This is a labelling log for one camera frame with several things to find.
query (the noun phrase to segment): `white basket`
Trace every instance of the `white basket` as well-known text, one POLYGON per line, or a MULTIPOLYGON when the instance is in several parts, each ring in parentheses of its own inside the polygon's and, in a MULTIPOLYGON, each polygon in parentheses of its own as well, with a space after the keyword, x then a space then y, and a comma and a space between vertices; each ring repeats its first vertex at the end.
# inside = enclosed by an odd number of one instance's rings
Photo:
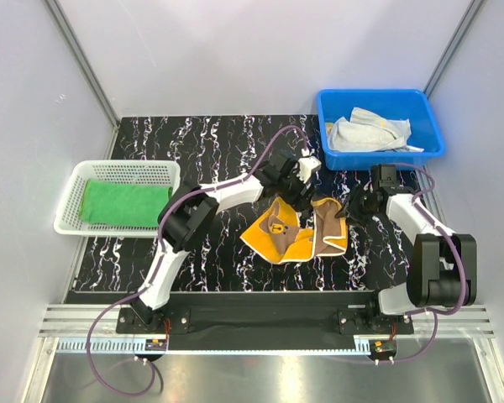
POLYGON ((157 228, 113 227, 88 224, 79 219, 82 195, 89 179, 137 185, 172 186, 180 182, 180 168, 174 161, 102 160, 84 161, 75 167, 61 197, 54 220, 54 230, 84 237, 153 238, 157 228))

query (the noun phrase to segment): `yellow cloth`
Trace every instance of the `yellow cloth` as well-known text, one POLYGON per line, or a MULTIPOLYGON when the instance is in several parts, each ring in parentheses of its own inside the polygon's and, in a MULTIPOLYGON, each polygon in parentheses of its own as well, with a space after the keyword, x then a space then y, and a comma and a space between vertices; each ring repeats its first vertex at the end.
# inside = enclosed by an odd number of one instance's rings
POLYGON ((241 239, 272 264, 306 262, 315 256, 340 256, 347 250, 345 218, 332 197, 312 202, 315 229, 300 228, 295 210, 277 197, 241 239))

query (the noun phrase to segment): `white wall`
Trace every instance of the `white wall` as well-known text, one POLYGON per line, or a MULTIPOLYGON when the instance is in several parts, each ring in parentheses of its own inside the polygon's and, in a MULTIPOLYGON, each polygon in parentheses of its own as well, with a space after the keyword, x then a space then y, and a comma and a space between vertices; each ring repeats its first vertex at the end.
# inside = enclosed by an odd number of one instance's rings
POLYGON ((504 357, 504 0, 484 6, 431 101, 448 146, 430 165, 438 197, 478 241, 480 300, 504 357))
POLYGON ((77 238, 55 206, 111 128, 44 2, 0 2, 0 402, 19 401, 46 305, 64 292, 77 238))
POLYGON ((310 113, 424 88, 469 0, 60 0, 117 114, 310 113))

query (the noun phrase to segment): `green cloth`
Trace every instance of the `green cloth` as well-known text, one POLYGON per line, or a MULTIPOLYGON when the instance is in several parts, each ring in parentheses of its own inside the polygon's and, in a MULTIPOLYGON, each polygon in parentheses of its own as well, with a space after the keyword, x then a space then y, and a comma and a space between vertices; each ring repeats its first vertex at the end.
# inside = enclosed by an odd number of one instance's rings
POLYGON ((89 180, 79 218, 90 224, 157 227, 157 218, 170 197, 170 186, 89 180))

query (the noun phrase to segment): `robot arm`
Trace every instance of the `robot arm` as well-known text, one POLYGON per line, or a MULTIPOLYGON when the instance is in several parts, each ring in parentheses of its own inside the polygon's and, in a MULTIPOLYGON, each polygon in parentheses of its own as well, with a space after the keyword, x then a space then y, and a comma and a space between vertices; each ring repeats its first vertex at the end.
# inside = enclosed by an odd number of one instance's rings
POLYGON ((372 168, 372 189, 356 186, 340 211, 350 225, 365 227, 371 218, 384 213, 395 222, 413 244, 407 282, 378 295, 377 314, 395 316, 426 306, 454 306, 461 290, 459 268, 454 262, 438 225, 454 241, 466 276, 464 305, 476 298, 476 241, 457 234, 426 209, 410 188, 401 186, 394 165, 372 168))
MULTIPOLYGON (((217 213, 275 194, 297 212, 309 212, 315 190, 310 179, 320 167, 319 160, 312 156, 295 160, 276 154, 252 176, 242 174, 229 181, 200 186, 184 182, 169 200, 168 206, 172 206, 191 191, 200 188, 215 190, 191 197, 169 216, 163 231, 162 245, 158 243, 155 258, 146 276, 147 280, 141 287, 147 290, 131 304, 136 315, 145 324, 149 324, 153 311, 166 305, 170 299, 171 286, 183 261, 193 249, 202 245, 217 213)), ((168 206, 160 214, 159 221, 168 206)))

